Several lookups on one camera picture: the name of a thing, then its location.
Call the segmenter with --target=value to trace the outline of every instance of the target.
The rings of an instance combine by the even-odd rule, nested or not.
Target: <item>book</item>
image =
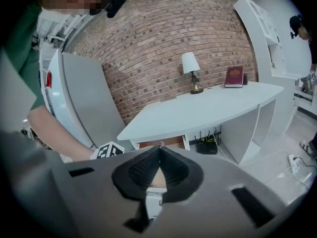
[[[243,67],[230,67],[227,70],[224,87],[239,88],[243,86]]]

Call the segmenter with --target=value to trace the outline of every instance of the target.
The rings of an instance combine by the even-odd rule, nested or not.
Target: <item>shoe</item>
[[[299,145],[304,149],[305,152],[307,152],[309,155],[314,156],[314,152],[312,151],[311,147],[309,146],[309,142],[303,140],[299,143]]]

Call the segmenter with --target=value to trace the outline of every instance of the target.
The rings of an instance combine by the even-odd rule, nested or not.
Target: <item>white shelving unit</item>
[[[251,0],[238,0],[234,8],[250,36],[258,65],[259,82],[284,87],[277,98],[272,124],[272,129],[282,135],[297,109],[295,83],[301,76],[287,71],[283,44],[280,43],[270,14]]]

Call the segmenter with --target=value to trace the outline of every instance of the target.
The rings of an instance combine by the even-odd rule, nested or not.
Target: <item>electrical cable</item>
[[[232,163],[232,164],[235,164],[236,166],[240,166],[240,167],[247,166],[247,165],[249,165],[249,164],[251,164],[251,163],[253,163],[253,162],[263,160],[263,159],[265,159],[265,158],[267,158],[267,157],[269,157],[269,156],[271,156],[271,155],[273,155],[273,154],[275,154],[275,153],[279,153],[279,152],[284,152],[284,153],[286,154],[286,156],[287,156],[287,154],[288,154],[288,152],[286,152],[286,151],[284,151],[284,150],[281,150],[281,151],[277,151],[277,152],[271,153],[271,154],[269,154],[269,155],[267,155],[267,156],[265,156],[265,157],[263,157],[263,158],[261,158],[261,159],[251,161],[251,162],[249,162],[248,164],[239,165],[239,164],[237,164],[237,163],[234,163],[234,162],[228,160],[228,158],[226,157],[226,155],[223,153],[223,151],[221,150],[221,148],[218,146],[214,134],[212,134],[212,135],[213,135],[213,137],[214,137],[214,141],[216,142],[217,148],[220,150],[220,152],[222,153],[222,155],[224,156],[224,158],[225,158],[228,162],[230,162],[230,163]],[[293,166],[294,166],[294,165],[291,165],[290,167],[288,167],[288,168],[284,169],[283,171],[279,172],[279,173],[278,173],[277,175],[275,175],[273,178],[271,178],[270,180],[268,180],[265,184],[268,184],[268,183],[271,182],[273,179],[275,179],[276,177],[278,177],[281,173],[283,173],[283,172],[285,172],[286,170],[292,168]],[[292,175],[297,181],[299,181],[302,185],[304,185],[305,188],[307,189],[307,191],[309,191],[309,189],[307,188],[306,184],[304,184],[302,181],[300,181],[300,180],[299,180],[296,176],[294,176],[292,173],[291,173],[291,175]]]
[[[312,167],[312,168],[314,168],[314,169],[316,169],[316,171],[317,171],[317,168],[315,167],[315,166],[313,166],[313,165],[307,165],[306,163],[305,163],[305,161],[303,160],[303,158],[301,158],[301,157],[294,157],[294,159],[293,160],[296,160],[296,159],[301,159],[302,160],[302,162],[304,163],[304,165],[306,166],[306,167]]]

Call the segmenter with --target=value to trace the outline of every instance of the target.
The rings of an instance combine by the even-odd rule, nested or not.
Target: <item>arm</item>
[[[50,148],[75,161],[89,160],[94,152],[74,138],[50,114],[45,105],[31,110],[27,119],[38,137]]]
[[[311,71],[315,71],[316,72],[316,65],[317,65],[317,63],[315,63],[315,64],[312,63]]]

